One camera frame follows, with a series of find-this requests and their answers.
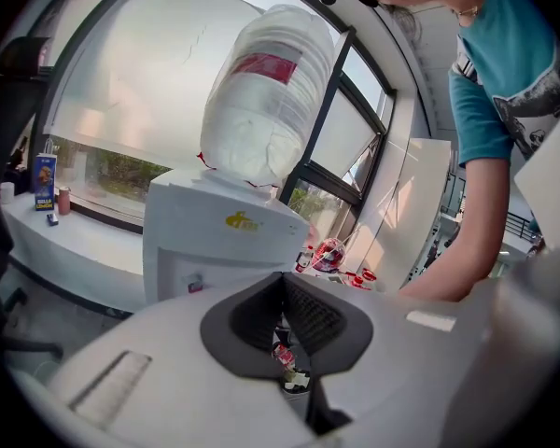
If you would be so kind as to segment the black office chair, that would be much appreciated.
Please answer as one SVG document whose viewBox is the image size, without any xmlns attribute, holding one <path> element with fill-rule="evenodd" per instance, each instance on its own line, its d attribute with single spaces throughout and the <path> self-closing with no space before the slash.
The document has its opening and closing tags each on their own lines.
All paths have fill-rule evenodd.
<svg viewBox="0 0 560 448">
<path fill-rule="evenodd" d="M 0 185 L 15 144 L 45 97 L 47 80 L 40 75 L 40 59 L 48 41 L 46 37 L 17 37 L 0 53 Z M 0 280 L 13 246 L 0 205 Z M 0 298 L 0 352 L 50 353 L 62 358 L 63 349 L 56 343 L 22 340 L 4 333 L 13 309 L 26 302 L 27 295 L 20 287 L 5 301 Z"/>
</svg>

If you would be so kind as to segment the red wrapped flower bouquet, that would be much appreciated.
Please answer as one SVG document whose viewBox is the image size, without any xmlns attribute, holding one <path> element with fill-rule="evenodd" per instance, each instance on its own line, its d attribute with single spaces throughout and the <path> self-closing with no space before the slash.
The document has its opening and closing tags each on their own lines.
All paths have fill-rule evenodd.
<svg viewBox="0 0 560 448">
<path fill-rule="evenodd" d="M 324 240 L 312 257 L 312 267 L 322 273 L 336 273 L 345 259 L 345 246 L 337 238 Z"/>
</svg>

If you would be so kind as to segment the white water dispenser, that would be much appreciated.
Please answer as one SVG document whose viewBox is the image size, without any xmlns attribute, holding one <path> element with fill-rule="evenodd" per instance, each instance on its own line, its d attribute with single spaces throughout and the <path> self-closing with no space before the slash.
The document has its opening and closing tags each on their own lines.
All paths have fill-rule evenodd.
<svg viewBox="0 0 560 448">
<path fill-rule="evenodd" d="M 159 175 L 144 213 L 146 302 L 289 272 L 308 233 L 308 222 L 265 188 L 214 169 Z"/>
</svg>

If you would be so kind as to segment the person's right forearm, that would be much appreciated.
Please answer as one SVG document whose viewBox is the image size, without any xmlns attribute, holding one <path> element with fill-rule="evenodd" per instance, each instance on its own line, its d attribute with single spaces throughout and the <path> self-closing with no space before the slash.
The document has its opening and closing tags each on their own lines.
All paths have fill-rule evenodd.
<svg viewBox="0 0 560 448">
<path fill-rule="evenodd" d="M 499 254 L 510 198 L 510 163 L 466 163 L 467 197 L 452 244 L 399 294 L 420 300 L 462 301 L 490 274 Z"/>
</svg>

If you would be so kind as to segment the tall white cabinet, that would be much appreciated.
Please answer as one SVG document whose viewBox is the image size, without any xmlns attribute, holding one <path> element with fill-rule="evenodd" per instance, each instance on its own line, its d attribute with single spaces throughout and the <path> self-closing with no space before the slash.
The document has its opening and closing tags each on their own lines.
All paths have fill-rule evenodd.
<svg viewBox="0 0 560 448">
<path fill-rule="evenodd" d="M 440 211 L 451 154 L 448 141 L 412 138 L 398 181 L 361 217 L 349 265 L 371 270 L 376 291 L 396 293 L 407 284 Z"/>
</svg>

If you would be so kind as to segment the teal printed t-shirt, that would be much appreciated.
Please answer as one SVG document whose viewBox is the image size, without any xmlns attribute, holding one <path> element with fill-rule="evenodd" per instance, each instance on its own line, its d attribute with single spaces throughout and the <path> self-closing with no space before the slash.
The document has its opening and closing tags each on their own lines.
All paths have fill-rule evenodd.
<svg viewBox="0 0 560 448">
<path fill-rule="evenodd" d="M 460 166 L 530 159 L 560 119 L 560 40 L 531 0 L 484 0 L 457 35 L 449 92 Z"/>
</svg>

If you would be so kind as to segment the blue drink carton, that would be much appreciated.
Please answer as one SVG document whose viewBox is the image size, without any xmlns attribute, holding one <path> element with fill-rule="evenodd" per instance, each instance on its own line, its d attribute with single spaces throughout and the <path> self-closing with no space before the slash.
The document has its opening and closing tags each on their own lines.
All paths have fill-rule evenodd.
<svg viewBox="0 0 560 448">
<path fill-rule="evenodd" d="M 36 211 L 52 211 L 55 205 L 55 173 L 57 156 L 39 153 L 35 157 L 32 182 Z"/>
</svg>

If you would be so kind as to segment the black trash bin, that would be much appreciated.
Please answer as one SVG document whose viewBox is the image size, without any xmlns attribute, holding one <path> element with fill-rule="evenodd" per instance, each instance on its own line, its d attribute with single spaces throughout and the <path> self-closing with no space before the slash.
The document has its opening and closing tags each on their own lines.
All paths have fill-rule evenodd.
<svg viewBox="0 0 560 448">
<path fill-rule="evenodd" d="M 287 341 L 288 331 L 276 329 L 273 333 L 272 357 L 278 361 L 283 369 L 281 387 L 289 395 L 301 395 L 311 388 L 310 372 L 298 366 L 297 357 Z"/>
</svg>

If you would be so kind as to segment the large clear water bottle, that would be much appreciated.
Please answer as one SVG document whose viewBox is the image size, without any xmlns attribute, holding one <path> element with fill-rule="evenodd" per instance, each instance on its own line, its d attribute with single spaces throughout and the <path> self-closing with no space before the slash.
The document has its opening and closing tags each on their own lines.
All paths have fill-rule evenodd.
<svg viewBox="0 0 560 448">
<path fill-rule="evenodd" d="M 250 22 L 204 108 L 204 164 L 256 187 L 282 182 L 307 147 L 334 54 L 324 20 L 300 7 L 276 5 Z"/>
</svg>

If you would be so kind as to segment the white roller blind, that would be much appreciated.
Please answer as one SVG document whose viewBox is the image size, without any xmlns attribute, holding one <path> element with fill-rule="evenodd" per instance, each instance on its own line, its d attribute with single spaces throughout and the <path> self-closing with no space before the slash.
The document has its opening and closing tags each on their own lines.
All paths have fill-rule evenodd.
<svg viewBox="0 0 560 448">
<path fill-rule="evenodd" d="M 238 34 L 242 0 L 129 0 L 73 65 L 49 133 L 168 168 L 201 168 L 204 106 Z"/>
<path fill-rule="evenodd" d="M 349 99 L 336 91 L 311 160 L 343 178 L 375 136 Z"/>
</svg>

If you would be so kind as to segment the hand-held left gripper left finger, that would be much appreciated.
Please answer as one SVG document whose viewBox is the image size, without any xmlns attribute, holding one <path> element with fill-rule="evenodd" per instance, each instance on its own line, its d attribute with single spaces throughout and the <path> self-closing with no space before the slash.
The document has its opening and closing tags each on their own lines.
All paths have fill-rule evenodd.
<svg viewBox="0 0 560 448">
<path fill-rule="evenodd" d="M 278 380 L 281 362 L 272 356 L 273 336 L 283 313 L 283 275 L 272 273 L 212 306 L 200 334 L 208 353 L 227 371 L 249 379 Z"/>
</svg>

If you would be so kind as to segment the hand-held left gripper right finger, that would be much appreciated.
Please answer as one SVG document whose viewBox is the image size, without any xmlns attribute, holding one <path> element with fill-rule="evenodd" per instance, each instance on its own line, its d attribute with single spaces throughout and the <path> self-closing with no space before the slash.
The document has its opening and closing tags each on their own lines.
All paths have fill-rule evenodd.
<svg viewBox="0 0 560 448">
<path fill-rule="evenodd" d="M 326 291 L 319 279 L 282 276 L 284 316 L 310 359 L 314 376 L 349 371 L 371 343 L 371 319 L 350 302 Z"/>
</svg>

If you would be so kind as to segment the white window sill ledge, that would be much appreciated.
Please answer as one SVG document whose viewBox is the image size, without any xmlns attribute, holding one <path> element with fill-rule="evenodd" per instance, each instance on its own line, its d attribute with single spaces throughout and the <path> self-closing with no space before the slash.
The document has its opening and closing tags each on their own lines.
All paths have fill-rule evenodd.
<svg viewBox="0 0 560 448">
<path fill-rule="evenodd" d="M 142 236 L 78 213 L 50 226 L 31 194 L 2 206 L 14 241 L 11 256 L 64 293 L 134 313 L 146 305 Z"/>
</svg>

